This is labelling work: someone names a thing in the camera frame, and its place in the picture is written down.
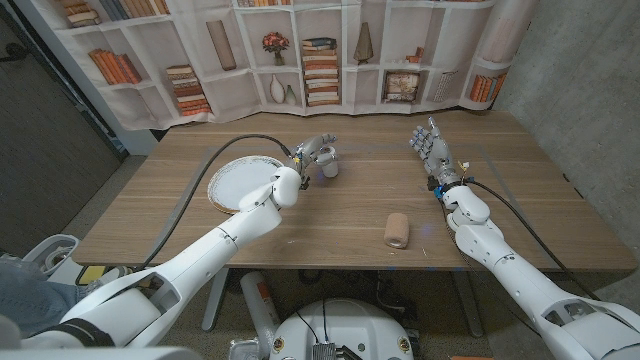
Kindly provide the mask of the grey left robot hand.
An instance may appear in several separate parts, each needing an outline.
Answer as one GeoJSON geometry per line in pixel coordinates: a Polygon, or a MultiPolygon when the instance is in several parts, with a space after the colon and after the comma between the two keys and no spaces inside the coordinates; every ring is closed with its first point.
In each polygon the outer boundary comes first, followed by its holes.
{"type": "Polygon", "coordinates": [[[325,177],[334,178],[338,175],[338,164],[336,150],[331,143],[336,140],[337,137],[333,134],[307,138],[296,147],[286,165],[298,172],[302,182],[306,182],[309,178],[306,168],[311,163],[319,166],[325,177]]]}

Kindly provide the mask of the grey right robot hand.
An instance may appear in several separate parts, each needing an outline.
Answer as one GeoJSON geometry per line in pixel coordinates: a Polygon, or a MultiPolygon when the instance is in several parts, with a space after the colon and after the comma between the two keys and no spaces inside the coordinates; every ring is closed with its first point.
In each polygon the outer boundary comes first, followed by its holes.
{"type": "Polygon", "coordinates": [[[460,183],[462,178],[456,172],[453,157],[434,118],[428,118],[428,126],[417,126],[409,140],[410,146],[424,163],[424,168],[440,186],[460,183]]]}

